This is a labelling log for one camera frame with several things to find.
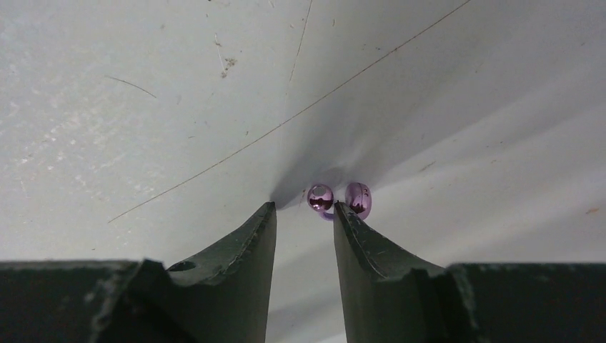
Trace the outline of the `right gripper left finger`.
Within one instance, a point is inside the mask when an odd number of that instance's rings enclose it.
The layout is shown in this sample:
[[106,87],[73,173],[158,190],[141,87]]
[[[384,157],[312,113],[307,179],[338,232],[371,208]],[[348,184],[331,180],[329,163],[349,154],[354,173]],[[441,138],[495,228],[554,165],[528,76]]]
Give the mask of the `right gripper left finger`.
[[267,202],[169,268],[150,259],[1,263],[3,342],[264,342],[277,238]]

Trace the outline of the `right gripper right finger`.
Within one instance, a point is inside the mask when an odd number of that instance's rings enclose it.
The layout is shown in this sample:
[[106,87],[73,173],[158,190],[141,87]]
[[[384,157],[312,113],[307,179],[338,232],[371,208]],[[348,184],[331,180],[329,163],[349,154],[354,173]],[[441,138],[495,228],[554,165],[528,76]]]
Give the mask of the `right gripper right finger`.
[[442,268],[335,208],[349,342],[603,342],[605,265],[461,263]]

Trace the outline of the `purple earbud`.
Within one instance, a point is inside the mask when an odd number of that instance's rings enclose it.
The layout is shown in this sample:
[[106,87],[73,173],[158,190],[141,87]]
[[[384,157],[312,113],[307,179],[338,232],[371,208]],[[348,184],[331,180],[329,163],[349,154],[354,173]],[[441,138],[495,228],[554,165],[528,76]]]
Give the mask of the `purple earbud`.
[[372,210],[372,193],[370,188],[360,182],[349,183],[344,191],[344,198],[336,198],[333,190],[326,184],[311,186],[306,195],[307,205],[322,219],[333,221],[334,205],[344,202],[360,219],[366,219]]

